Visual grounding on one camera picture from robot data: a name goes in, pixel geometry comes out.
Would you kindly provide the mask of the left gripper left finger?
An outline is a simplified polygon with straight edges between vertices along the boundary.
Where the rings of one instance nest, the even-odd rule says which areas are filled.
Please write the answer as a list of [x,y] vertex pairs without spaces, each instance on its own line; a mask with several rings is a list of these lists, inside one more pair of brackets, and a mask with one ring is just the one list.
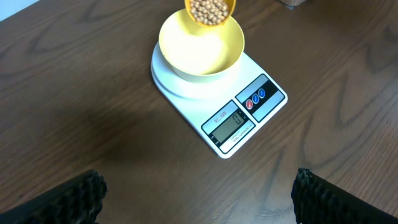
[[107,193],[104,177],[88,170],[1,214],[1,224],[96,224]]

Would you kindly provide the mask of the yellow measuring scoop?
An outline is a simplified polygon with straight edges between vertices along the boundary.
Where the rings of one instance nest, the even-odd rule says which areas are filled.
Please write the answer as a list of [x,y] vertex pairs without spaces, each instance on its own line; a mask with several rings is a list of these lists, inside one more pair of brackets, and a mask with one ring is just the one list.
[[236,0],[184,0],[184,3],[188,15],[204,27],[224,24],[236,7]]

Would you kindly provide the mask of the white digital kitchen scale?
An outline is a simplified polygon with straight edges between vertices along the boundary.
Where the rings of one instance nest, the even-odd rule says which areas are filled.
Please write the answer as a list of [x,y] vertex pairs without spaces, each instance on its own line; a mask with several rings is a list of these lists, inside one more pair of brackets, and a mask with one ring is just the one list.
[[221,158],[231,157],[288,101],[286,92],[247,54],[209,83],[180,78],[159,46],[151,72],[159,91]]

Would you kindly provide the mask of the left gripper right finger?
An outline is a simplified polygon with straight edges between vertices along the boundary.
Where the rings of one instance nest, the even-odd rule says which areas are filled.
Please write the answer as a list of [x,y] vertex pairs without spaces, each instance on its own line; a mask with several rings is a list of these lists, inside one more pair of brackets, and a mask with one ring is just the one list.
[[299,168],[291,198],[295,221],[303,224],[397,224],[397,218]]

